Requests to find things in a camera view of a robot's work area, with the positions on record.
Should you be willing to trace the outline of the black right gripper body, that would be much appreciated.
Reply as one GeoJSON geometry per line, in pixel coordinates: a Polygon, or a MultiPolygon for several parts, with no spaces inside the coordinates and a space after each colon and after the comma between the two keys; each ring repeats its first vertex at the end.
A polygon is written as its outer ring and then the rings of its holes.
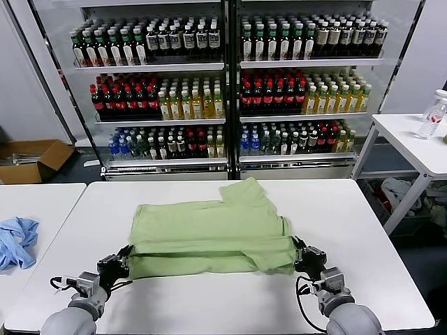
{"type": "Polygon", "coordinates": [[[314,246],[307,246],[303,259],[295,266],[296,272],[306,273],[308,276],[320,276],[325,270],[327,255],[314,246]]]}

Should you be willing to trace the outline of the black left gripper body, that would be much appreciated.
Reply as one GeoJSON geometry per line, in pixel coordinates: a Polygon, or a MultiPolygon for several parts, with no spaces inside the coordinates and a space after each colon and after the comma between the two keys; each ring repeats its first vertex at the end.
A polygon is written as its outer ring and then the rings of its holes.
{"type": "Polygon", "coordinates": [[[120,288],[132,283],[129,278],[130,269],[120,267],[117,254],[109,255],[97,263],[102,288],[120,288]]]}

